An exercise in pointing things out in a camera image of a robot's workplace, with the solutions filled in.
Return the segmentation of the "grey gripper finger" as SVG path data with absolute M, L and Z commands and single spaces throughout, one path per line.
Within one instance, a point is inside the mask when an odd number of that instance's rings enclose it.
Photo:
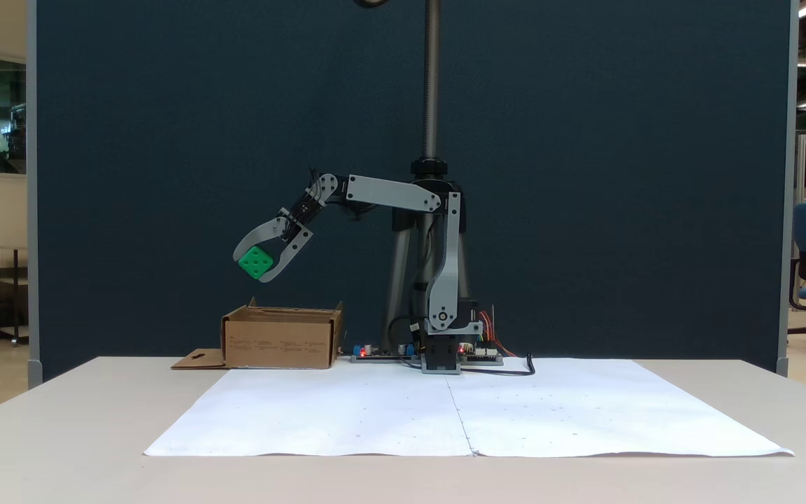
M 281 240 L 281 248 L 285 248 L 288 243 L 287 232 L 292 223 L 293 220 L 290 220 L 287 216 L 277 216 L 260 224 L 247 233 L 236 245 L 233 251 L 233 261 L 239 262 L 251 248 L 255 248 L 255 246 L 265 242 Z
M 281 274 L 288 265 L 294 261 L 295 256 L 304 248 L 311 238 L 311 231 L 307 227 L 300 227 L 297 236 L 285 243 L 285 248 L 275 259 L 271 268 L 260 277 L 260 283 L 269 283 Z

